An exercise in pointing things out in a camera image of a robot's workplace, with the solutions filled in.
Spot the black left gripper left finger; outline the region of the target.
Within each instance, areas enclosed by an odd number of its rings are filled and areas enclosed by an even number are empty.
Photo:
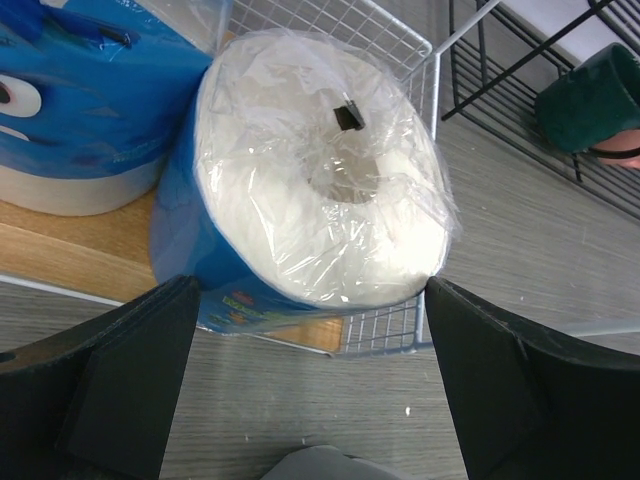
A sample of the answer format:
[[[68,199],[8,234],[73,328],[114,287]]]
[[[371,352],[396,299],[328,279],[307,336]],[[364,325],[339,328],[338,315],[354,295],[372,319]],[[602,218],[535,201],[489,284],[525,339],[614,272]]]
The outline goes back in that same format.
[[[199,305],[196,279],[177,276],[2,352],[2,478],[158,478]]]

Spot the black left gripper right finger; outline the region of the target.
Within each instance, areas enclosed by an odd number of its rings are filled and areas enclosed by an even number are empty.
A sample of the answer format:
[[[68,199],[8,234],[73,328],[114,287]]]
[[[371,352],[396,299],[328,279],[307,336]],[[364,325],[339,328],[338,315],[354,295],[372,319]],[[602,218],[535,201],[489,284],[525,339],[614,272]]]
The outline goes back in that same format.
[[[635,479],[639,359],[441,278],[425,308],[467,475]]]

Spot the white roll blue wrapper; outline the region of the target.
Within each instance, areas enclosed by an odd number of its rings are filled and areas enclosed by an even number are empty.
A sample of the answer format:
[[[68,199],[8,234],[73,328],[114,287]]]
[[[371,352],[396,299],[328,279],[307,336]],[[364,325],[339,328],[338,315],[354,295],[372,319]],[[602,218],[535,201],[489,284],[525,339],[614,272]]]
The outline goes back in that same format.
[[[269,332],[415,297],[459,223],[394,76],[321,33],[256,31],[205,72],[158,184],[150,263],[197,280],[199,324]]]

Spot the blue white plastic-wrapped roll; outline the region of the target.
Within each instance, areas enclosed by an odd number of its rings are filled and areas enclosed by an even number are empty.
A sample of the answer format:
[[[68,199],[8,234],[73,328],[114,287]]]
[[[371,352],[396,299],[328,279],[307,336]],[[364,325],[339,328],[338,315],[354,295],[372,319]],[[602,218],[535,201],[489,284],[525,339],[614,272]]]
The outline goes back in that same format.
[[[1,198],[54,215],[118,209],[157,182],[229,1],[5,1]]]

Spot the grey paper towel roll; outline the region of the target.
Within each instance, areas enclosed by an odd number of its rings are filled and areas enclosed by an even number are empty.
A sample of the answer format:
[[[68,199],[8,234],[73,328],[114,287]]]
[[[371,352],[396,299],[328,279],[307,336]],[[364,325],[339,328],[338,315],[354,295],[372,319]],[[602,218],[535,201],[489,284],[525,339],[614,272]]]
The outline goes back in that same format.
[[[263,480],[403,479],[393,469],[343,454],[331,446],[304,448],[286,455]]]

